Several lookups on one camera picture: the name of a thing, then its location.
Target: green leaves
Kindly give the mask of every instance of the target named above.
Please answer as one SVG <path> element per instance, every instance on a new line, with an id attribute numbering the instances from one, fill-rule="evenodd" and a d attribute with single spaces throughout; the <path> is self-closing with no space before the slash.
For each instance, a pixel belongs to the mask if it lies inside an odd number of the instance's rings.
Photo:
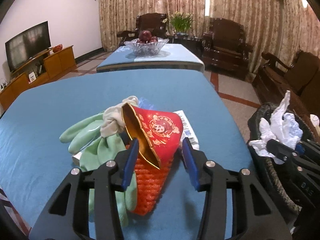
<path id="1" fill-rule="evenodd" d="M 186 33 L 192 26 L 193 15 L 189 13 L 175 12 L 171 15 L 170 23 L 176 32 Z"/>

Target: green rubber glove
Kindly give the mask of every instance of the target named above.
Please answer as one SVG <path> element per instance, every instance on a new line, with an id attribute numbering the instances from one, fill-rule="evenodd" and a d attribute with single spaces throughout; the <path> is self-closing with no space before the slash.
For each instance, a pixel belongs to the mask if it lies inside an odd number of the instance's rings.
<path id="1" fill-rule="evenodd" d="M 81 150 L 80 169 L 91 171 L 97 169 L 101 164 L 113 160 L 117 153 L 125 150 L 125 145 L 119 134 L 103 138 L 99 135 L 100 126 L 103 122 L 102 114 L 86 118 L 68 128 L 60 136 L 63 143 L 71 142 L 68 148 L 72 154 Z M 121 226 L 128 225 L 127 211 L 133 211 L 137 205 L 137 180 L 133 173 L 132 180 L 126 192 L 116 192 L 117 209 Z M 94 210 L 94 189 L 89 191 L 89 213 Z"/>

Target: table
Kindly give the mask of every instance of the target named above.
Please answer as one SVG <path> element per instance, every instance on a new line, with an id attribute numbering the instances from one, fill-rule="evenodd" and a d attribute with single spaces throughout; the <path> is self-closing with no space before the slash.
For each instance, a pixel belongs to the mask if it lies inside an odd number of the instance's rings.
<path id="1" fill-rule="evenodd" d="M 198 58 L 202 58 L 203 47 L 201 38 L 181 35 L 168 36 L 168 38 L 169 43 L 182 44 Z"/>
<path id="2" fill-rule="evenodd" d="M 140 68 L 181 68 L 204 72 L 204 63 L 180 44 L 166 44 L 153 56 L 138 57 L 127 46 L 119 47 L 98 67 L 97 72 Z"/>
<path id="3" fill-rule="evenodd" d="M 60 134 L 86 117 L 136 95 L 161 111 L 183 110 L 200 149 L 225 169 L 252 163 L 241 133 L 205 76 L 195 70 L 138 69 L 85 75 L 23 92 L 0 119 L 0 185 L 32 227 L 57 186 L 73 167 Z M 129 214 L 129 240 L 196 239 L 205 193 L 192 187 L 176 156 L 154 211 Z M 232 205 L 228 192 L 227 238 Z M 89 223 L 95 237 L 94 223 Z"/>

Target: wooden cabinet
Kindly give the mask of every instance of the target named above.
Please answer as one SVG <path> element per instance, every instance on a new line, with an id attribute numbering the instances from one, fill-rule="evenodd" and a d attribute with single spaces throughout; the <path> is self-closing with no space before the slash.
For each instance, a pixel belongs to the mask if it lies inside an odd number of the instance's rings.
<path id="1" fill-rule="evenodd" d="M 49 55 L 49 53 L 50 50 L 42 52 L 32 59 L 32 61 L 35 61 L 40 56 L 45 55 L 46 57 L 43 59 L 46 72 L 38 76 L 35 81 L 29 83 L 28 74 L 24 72 L 12 80 L 8 86 L 0 92 L 0 104 L 3 106 L 4 110 L 7 110 L 23 91 L 56 81 L 76 68 L 76 61 L 72 46 L 64 48 L 63 50 L 51 55 Z M 27 66 L 30 62 L 25 63 L 20 69 Z"/>
<path id="2" fill-rule="evenodd" d="M 11 89 L 15 97 L 17 98 L 22 92 L 28 90 L 29 87 L 29 78 L 26 73 L 21 74 L 12 81 Z"/>
<path id="3" fill-rule="evenodd" d="M 44 67 L 50 78 L 55 77 L 62 72 L 62 66 L 59 54 L 52 54 L 44 60 Z"/>
<path id="4" fill-rule="evenodd" d="M 30 88 L 35 88 L 35 87 L 41 86 L 41 85 L 47 83 L 48 81 L 49 81 L 49 75 L 47 72 L 45 72 L 45 73 L 41 74 L 40 76 L 38 76 L 37 79 L 30 84 Z"/>
<path id="5" fill-rule="evenodd" d="M 76 64 L 75 56 L 73 55 L 72 47 L 66 48 L 59 53 L 59 58 L 62 70 L 66 70 Z"/>
<path id="6" fill-rule="evenodd" d="M 7 110 L 15 99 L 16 99 L 16 96 L 12 92 L 11 87 L 6 87 L 0 93 L 0 102 L 4 110 Z"/>

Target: white cloth glove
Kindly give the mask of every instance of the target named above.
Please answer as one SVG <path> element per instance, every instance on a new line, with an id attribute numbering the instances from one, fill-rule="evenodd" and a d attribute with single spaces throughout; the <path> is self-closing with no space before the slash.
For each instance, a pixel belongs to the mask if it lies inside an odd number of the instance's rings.
<path id="1" fill-rule="evenodd" d="M 122 119 L 121 107 L 129 103 L 133 106 L 138 106 L 139 100 L 136 96 L 130 96 L 122 100 L 122 103 L 116 106 L 109 107 L 103 113 L 103 124 L 100 128 L 100 133 L 102 137 L 109 137 L 116 133 L 121 133 L 124 130 L 125 124 Z"/>

